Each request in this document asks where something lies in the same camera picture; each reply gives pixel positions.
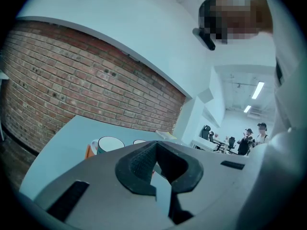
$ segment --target ceiling light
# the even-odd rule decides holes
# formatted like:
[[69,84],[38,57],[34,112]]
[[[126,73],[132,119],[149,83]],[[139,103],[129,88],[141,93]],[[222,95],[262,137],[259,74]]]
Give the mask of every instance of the ceiling light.
[[255,90],[255,92],[253,94],[252,99],[256,99],[258,97],[258,95],[259,95],[260,91],[262,90],[263,86],[264,86],[264,82],[259,82],[258,83],[258,86],[257,86],[257,88],[256,88],[256,90]]
[[248,105],[248,106],[245,108],[244,112],[247,113],[247,112],[249,111],[250,108],[251,108],[251,106]]

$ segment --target mug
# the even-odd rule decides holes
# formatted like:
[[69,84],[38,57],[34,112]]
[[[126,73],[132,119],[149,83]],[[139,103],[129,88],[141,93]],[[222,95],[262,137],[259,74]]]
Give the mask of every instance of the mug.
[[105,136],[91,142],[91,150],[94,155],[123,148],[125,144],[115,137]]

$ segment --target orange object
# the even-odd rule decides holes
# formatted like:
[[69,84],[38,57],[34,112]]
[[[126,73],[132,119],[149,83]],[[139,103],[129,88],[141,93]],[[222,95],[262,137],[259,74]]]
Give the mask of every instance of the orange object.
[[95,154],[93,153],[91,146],[87,145],[87,149],[86,149],[86,152],[85,152],[85,158],[84,159],[88,159],[92,156],[95,156]]

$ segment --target brick wall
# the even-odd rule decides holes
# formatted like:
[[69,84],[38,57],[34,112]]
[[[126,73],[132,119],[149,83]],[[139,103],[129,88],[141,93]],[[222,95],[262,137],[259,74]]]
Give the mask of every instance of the brick wall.
[[67,27],[21,21],[3,47],[1,121],[40,151],[75,115],[147,130],[174,129],[185,96],[146,65]]

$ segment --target black slot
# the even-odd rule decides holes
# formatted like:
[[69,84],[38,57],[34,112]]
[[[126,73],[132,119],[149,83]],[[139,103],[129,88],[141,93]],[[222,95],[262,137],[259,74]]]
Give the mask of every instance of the black slot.
[[48,209],[48,213],[60,221],[65,221],[75,207],[87,187],[86,182],[74,182],[56,202]]
[[221,165],[224,165],[224,166],[227,166],[227,167],[230,167],[230,168],[234,168],[234,169],[237,169],[237,170],[242,170],[245,166],[244,164],[235,163],[235,162],[231,162],[231,161],[223,161],[223,162],[221,162]]

